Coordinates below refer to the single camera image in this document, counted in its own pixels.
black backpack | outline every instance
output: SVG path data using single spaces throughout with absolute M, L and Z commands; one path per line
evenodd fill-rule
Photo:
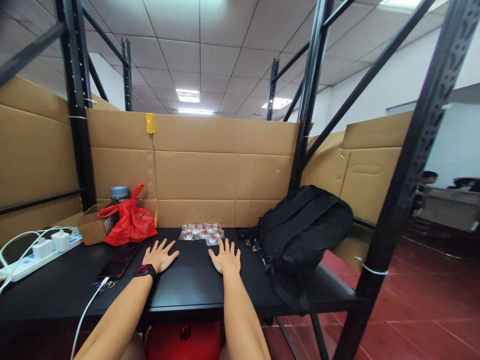
M 352 223 L 352 208 L 345 201 L 307 185 L 267 211 L 243 237 L 254 239 L 252 245 L 258 246 L 278 296 L 294 312 L 305 315 L 309 310 L 305 292 L 299 289 L 292 295 L 292 283 L 298 287 L 296 280 L 312 274 L 325 250 L 347 237 Z

metal shelving rack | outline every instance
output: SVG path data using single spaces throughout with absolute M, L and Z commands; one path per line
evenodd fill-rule
M 60 39 L 61 55 L 65 68 L 65 85 L 70 113 L 73 149 L 79 188 L 52 196 L 0 207 L 0 215 L 30 208 L 39 204 L 80 194 L 82 208 L 86 211 L 96 204 L 92 150 L 90 147 L 89 128 L 87 125 L 87 108 L 92 107 L 90 90 L 91 75 L 102 99 L 108 101 L 102 83 L 90 55 L 87 51 L 84 17 L 100 34 L 101 38 L 120 59 L 123 66 L 123 88 L 125 93 L 125 110 L 132 111 L 132 62 L 130 42 L 121 40 L 121 52 L 110 41 L 98 23 L 82 5 L 81 0 L 54 0 L 57 23 L 39 36 L 30 45 L 8 60 L 0 67 L 0 88 L 25 68 L 32 60 Z
M 296 103 L 300 99 L 297 119 L 299 122 L 298 136 L 291 169 L 289 192 L 300 186 L 302 172 L 315 151 L 427 13 L 434 1 L 422 0 L 420 2 L 406 24 L 391 39 L 386 49 L 372 64 L 317 140 L 307 150 L 316 89 L 319 84 L 329 27 L 354 2 L 354 0 L 345 0 L 332 13 L 334 0 L 317 1 L 310 41 L 280 72 L 278 72 L 278 60 L 273 59 L 270 73 L 270 90 L 268 94 L 270 106 L 267 107 L 266 120 L 272 119 L 272 104 L 275 97 L 276 81 L 308 50 L 303 82 L 298 87 L 298 91 L 283 119 L 283 121 L 289 119 Z M 362 219 L 354 219 L 356 223 L 369 229 L 374 229 L 365 259 L 365 267 L 377 273 L 386 273 L 388 270 L 394 254 L 397 236 L 401 234 L 407 223 L 417 184 L 420 182 L 421 174 L 442 123 L 442 117 L 445 112 L 444 106 L 448 104 L 449 95 L 455 86 L 462 63 L 475 33 L 479 21 L 479 13 L 480 0 L 450 0 L 440 36 L 413 112 L 378 222 L 375 225 Z M 385 275 L 374 274 L 365 268 L 361 272 L 355 294 L 364 300 L 363 306 L 348 311 L 333 360 L 353 359 L 355 357 L 384 278 Z M 320 357 L 322 360 L 327 360 L 329 356 L 325 348 L 318 317 L 316 314 L 311 314 L 310 317 Z M 283 334 L 285 337 L 288 337 L 281 320 L 279 318 L 277 320 Z M 298 359 L 292 342 L 288 341 L 288 343 L 294 357 Z

watch face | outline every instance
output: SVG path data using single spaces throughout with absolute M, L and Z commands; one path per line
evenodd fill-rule
M 148 273 L 149 268 L 152 266 L 152 264 L 145 264 L 141 265 L 136 271 L 134 275 L 143 275 Z

red stool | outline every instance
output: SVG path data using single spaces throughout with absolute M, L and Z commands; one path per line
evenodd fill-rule
M 148 360 L 216 360 L 221 333 L 219 322 L 152 326 L 145 346 Z

red plastic bag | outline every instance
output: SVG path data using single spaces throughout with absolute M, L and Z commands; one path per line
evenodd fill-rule
M 96 215 L 99 219 L 103 219 L 120 211 L 120 220 L 111 229 L 110 234 L 103 239 L 104 242 L 113 246 L 120 246 L 129 241 L 139 243 L 157 234 L 153 214 L 142 207 L 137 207 L 136 204 L 137 196 L 144 186 L 145 184 L 138 184 L 131 199 L 108 206 Z

